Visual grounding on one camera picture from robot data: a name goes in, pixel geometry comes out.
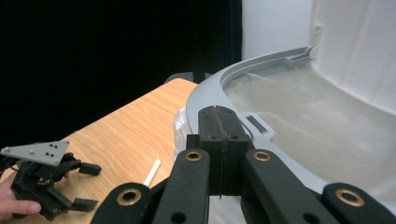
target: wooden table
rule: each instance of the wooden table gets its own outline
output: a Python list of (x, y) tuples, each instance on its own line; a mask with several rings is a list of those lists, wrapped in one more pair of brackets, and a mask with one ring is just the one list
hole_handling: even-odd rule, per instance
[[(67, 136), (64, 139), (70, 141), (67, 151), (73, 152), (78, 160), (100, 165), (102, 172), (89, 176), (73, 171), (70, 179), (61, 180), (55, 188), (71, 201), (97, 200), (97, 208), (115, 187), (127, 182), (143, 183), (157, 159), (161, 165), (150, 186), (164, 180), (173, 165), (174, 118), (195, 86), (187, 80), (174, 79)], [(90, 223), (95, 211), (69, 211), (52, 221), (33, 215), (12, 218), (7, 223)]]

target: black background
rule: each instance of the black background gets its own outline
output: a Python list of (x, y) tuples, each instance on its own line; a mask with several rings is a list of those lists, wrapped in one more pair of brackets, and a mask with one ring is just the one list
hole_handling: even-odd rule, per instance
[(0, 147), (60, 140), (241, 60), (241, 1), (0, 0)]

